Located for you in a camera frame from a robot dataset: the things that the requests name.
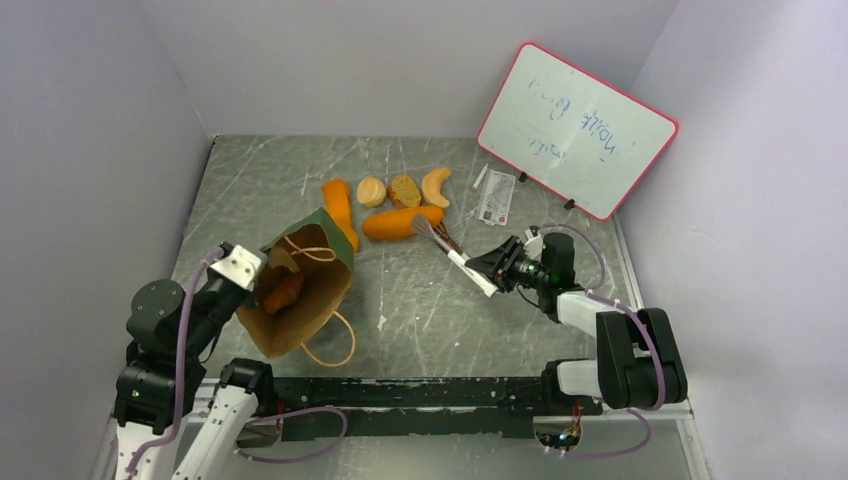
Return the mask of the orange fake baguette loaf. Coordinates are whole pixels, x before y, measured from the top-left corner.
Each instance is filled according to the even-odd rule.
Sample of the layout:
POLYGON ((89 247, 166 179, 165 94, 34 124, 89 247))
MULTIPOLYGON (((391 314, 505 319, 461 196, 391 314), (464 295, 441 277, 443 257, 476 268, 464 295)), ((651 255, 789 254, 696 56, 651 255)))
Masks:
POLYGON ((416 215, 423 215, 432 226, 444 219, 444 210, 437 206, 419 206, 387 211, 367 217, 361 230, 372 240, 394 241, 415 235, 412 221, 416 215))

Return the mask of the tan fake croissant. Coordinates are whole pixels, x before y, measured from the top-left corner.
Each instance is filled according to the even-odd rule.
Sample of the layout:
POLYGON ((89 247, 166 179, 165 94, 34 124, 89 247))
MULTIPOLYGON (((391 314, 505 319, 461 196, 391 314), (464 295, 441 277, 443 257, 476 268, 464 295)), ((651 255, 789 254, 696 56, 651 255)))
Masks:
POLYGON ((421 182, 423 199, 430 205, 447 209, 451 202, 442 194, 442 186, 451 175, 452 171, 448 167, 434 168, 425 175, 421 182))

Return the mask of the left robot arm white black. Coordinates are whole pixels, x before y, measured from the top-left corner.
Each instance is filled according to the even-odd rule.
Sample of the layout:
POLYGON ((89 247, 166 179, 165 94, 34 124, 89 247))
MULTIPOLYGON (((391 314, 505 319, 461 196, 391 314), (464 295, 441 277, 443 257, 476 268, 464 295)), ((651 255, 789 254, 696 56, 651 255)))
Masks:
POLYGON ((200 355, 249 293, 214 274, 199 292, 162 279, 131 301, 132 337, 116 382, 118 479, 215 479, 246 422, 280 407, 270 365, 236 358, 225 365, 209 412, 183 457, 179 441, 206 376, 200 355))

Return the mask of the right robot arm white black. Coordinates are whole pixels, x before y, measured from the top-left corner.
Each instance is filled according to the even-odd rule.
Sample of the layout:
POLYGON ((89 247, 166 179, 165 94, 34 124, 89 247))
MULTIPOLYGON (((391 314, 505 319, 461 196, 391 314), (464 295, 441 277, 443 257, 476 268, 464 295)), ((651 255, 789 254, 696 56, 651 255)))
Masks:
POLYGON ((541 313, 594 339, 594 358, 555 362, 555 377, 539 389, 542 406, 562 414, 578 396, 600 399, 615 409, 656 410, 684 401, 688 380, 667 313, 661 308, 634 310, 581 286, 574 257, 573 238, 551 232, 530 242, 512 236, 463 262, 488 289, 534 290, 541 313))

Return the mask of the silver metal tongs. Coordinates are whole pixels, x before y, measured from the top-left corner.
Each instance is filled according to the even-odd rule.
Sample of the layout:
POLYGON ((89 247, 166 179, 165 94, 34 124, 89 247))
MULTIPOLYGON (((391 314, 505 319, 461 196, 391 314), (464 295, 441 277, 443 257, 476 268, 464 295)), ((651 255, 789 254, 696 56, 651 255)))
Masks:
POLYGON ((414 232, 432 240, 447 256, 447 258, 458 267, 482 292, 491 298, 498 288, 482 274, 466 266, 467 256, 461 247, 452 239, 443 223, 433 226, 429 219, 423 214, 416 214, 411 222, 414 232))

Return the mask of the orange fake bread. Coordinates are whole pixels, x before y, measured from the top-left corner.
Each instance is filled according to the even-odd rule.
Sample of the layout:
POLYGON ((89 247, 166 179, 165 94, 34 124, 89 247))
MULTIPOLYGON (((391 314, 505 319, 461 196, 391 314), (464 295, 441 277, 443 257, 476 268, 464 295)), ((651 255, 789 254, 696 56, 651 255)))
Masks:
POLYGON ((353 226, 349 185, 343 179, 332 179, 322 185, 321 191, 325 209, 357 253, 360 238, 353 226))

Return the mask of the round tan fake bun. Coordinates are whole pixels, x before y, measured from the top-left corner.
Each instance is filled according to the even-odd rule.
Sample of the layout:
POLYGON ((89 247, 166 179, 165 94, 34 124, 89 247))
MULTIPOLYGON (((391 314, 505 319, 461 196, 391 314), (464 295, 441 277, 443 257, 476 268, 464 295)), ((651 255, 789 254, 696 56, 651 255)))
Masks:
POLYGON ((357 186, 356 199, 365 207, 376 208, 381 206, 386 196, 387 188, 384 182, 376 177, 365 177, 357 186))

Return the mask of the white ruler package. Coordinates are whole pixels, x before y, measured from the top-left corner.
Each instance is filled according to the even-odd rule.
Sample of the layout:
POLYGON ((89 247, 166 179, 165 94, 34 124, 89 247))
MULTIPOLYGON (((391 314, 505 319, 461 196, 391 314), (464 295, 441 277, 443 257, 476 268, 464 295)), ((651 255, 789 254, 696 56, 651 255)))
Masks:
POLYGON ((476 218, 490 226, 506 226, 517 177, 489 170, 480 185, 476 218))

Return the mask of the green paper bag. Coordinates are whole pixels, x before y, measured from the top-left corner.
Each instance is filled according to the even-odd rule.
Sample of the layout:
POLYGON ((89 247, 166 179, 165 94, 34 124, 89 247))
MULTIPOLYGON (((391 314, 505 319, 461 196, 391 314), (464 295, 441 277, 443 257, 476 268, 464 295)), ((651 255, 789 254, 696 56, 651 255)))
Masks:
POLYGON ((339 307, 352 285, 354 251, 329 213, 323 208, 315 210, 260 251, 267 255, 267 264, 248 304, 237 310, 239 322, 259 352, 275 359, 300 349, 324 367, 349 363, 356 352, 357 336, 339 307), (298 271, 304 273, 305 282, 297 302, 266 315, 261 306, 266 294, 283 275, 298 271), (350 349, 343 358, 328 361, 313 353, 308 341, 333 318, 347 329, 350 349))

